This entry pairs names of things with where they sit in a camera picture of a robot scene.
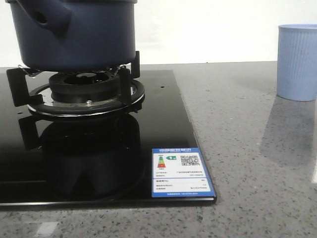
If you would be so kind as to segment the light blue ribbed cup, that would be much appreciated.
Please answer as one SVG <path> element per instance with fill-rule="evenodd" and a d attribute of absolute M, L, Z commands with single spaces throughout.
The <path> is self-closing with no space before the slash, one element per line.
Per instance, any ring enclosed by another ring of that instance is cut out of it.
<path fill-rule="evenodd" d="M 317 25 L 278 27 L 277 95 L 293 101 L 317 98 Z"/>

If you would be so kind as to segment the black pot support grate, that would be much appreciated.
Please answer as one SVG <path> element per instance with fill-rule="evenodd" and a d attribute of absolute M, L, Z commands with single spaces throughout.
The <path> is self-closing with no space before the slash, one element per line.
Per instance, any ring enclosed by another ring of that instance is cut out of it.
<path fill-rule="evenodd" d="M 26 77 L 39 70 L 31 68 L 6 71 L 13 103 L 26 105 L 34 114 L 55 118 L 89 117 L 141 109 L 145 89 L 140 77 L 140 53 L 136 52 L 131 67 L 122 64 L 99 71 L 59 72 L 49 77 L 48 84 L 29 91 Z"/>

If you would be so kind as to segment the dark blue cooking pot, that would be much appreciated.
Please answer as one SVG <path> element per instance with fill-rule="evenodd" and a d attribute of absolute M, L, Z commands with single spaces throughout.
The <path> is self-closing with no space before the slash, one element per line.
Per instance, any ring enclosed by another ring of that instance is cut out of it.
<path fill-rule="evenodd" d="M 10 0 L 23 63 L 41 71 L 103 70 L 135 58 L 133 0 Z"/>

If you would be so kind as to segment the blue energy label sticker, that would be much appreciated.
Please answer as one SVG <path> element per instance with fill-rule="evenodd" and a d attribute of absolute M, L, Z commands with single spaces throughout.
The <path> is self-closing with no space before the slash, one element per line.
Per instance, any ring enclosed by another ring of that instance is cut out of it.
<path fill-rule="evenodd" d="M 152 150 L 153 198 L 216 198 L 199 148 Z"/>

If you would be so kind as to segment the black glass gas stove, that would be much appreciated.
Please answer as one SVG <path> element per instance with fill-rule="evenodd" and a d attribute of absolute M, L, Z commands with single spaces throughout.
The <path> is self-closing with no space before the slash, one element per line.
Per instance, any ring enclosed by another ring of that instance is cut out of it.
<path fill-rule="evenodd" d="M 171 70 L 142 71 L 137 112 L 46 118 L 13 103 L 0 74 L 0 208 L 210 205 L 153 198 L 152 150 L 199 148 Z"/>

